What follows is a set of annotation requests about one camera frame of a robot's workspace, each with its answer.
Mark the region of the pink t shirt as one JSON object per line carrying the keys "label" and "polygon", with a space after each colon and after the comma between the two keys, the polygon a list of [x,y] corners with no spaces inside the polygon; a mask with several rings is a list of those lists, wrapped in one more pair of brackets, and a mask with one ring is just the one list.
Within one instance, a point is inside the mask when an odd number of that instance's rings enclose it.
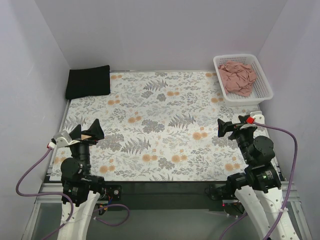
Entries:
{"label": "pink t shirt", "polygon": [[232,93],[242,97],[250,96],[253,84],[258,78],[251,65],[235,61],[221,64],[218,72],[226,94]]}

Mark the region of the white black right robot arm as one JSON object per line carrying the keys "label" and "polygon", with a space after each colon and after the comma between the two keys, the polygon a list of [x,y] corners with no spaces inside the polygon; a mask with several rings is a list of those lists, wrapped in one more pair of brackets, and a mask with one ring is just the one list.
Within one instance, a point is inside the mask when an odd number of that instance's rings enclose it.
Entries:
{"label": "white black right robot arm", "polygon": [[260,111],[239,116],[239,122],[218,119],[218,137],[231,133],[247,164],[244,172],[227,177],[222,193],[238,199],[244,207],[243,219],[248,216],[261,240],[297,240],[286,208],[293,178],[289,178],[286,194],[272,160],[275,158],[274,143],[267,136],[254,136],[258,127],[265,127],[265,117]]}

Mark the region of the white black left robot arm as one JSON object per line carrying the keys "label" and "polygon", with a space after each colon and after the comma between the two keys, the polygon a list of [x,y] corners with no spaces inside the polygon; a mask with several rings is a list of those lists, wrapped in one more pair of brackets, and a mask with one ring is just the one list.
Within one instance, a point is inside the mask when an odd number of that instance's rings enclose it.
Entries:
{"label": "white black left robot arm", "polygon": [[63,130],[54,136],[58,149],[71,151],[71,157],[60,166],[63,196],[59,240],[85,240],[95,204],[106,196],[105,180],[91,173],[90,162],[90,147],[104,137],[98,119],[87,130],[79,124],[70,133]]}

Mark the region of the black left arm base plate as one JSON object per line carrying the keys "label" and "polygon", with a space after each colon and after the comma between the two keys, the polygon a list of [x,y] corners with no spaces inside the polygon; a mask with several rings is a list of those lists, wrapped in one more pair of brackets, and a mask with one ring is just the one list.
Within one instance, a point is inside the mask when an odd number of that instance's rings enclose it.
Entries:
{"label": "black left arm base plate", "polygon": [[122,197],[122,186],[117,184],[105,185],[101,188],[99,201],[120,201]]}

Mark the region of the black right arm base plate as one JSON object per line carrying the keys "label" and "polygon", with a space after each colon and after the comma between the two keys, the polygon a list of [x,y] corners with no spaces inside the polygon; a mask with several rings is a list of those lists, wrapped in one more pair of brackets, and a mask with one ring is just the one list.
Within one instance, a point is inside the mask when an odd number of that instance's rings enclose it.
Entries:
{"label": "black right arm base plate", "polygon": [[236,199],[233,192],[229,190],[225,184],[210,184],[205,192],[211,200],[215,201]]}

